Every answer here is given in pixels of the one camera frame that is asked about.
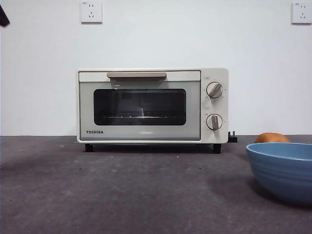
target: toaster oven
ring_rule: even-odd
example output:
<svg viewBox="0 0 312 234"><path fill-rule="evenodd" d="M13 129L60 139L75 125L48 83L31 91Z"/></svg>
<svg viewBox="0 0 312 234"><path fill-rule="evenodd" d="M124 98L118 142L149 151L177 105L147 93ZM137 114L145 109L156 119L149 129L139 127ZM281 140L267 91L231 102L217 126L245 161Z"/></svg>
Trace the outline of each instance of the toaster oven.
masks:
<svg viewBox="0 0 312 234"><path fill-rule="evenodd" d="M228 141L228 70L82 69L77 141L93 144L213 144Z"/></svg>

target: electrical socket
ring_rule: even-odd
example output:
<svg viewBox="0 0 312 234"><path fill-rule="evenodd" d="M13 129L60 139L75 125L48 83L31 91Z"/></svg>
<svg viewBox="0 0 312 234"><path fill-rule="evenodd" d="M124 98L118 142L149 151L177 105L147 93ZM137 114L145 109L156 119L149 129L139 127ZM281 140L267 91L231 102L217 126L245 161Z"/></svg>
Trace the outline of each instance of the electrical socket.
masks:
<svg viewBox="0 0 312 234"><path fill-rule="evenodd" d="M102 23L102 2L83 1L80 5L81 23Z"/></svg>
<svg viewBox="0 0 312 234"><path fill-rule="evenodd" d="M294 2L292 4L292 23L312 23L312 2Z"/></svg>

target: dark table surface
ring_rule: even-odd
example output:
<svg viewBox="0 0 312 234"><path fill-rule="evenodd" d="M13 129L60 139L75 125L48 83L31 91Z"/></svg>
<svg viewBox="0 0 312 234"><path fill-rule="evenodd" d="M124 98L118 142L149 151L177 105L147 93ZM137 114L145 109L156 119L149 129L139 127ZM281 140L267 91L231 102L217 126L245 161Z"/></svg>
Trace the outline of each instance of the dark table surface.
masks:
<svg viewBox="0 0 312 234"><path fill-rule="evenodd" d="M2 234L311 234L312 208L254 179L245 146L95 146L1 137ZM290 136L312 143L312 136Z"/></svg>

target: oven control knob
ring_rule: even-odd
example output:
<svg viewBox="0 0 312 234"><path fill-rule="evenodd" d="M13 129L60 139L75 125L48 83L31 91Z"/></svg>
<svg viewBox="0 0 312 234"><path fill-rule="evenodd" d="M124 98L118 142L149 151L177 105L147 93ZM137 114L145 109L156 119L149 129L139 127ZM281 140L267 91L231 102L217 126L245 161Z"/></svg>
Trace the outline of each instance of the oven control knob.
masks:
<svg viewBox="0 0 312 234"><path fill-rule="evenodd" d="M219 115L210 115L206 120L206 124L213 131L218 130L222 126L222 118Z"/></svg>
<svg viewBox="0 0 312 234"><path fill-rule="evenodd" d="M223 92L222 84L217 83L217 82L212 82L208 84L206 92L209 95L209 97L218 98L221 96Z"/></svg>

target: ceramic bowl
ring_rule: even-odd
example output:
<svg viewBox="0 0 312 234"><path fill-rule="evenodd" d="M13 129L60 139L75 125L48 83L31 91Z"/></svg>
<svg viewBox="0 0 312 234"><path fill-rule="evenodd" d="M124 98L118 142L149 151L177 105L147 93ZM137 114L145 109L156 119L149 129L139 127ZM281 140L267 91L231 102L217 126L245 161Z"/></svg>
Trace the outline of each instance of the ceramic bowl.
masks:
<svg viewBox="0 0 312 234"><path fill-rule="evenodd" d="M256 143L246 148L264 188L283 201L312 206L312 144Z"/></svg>

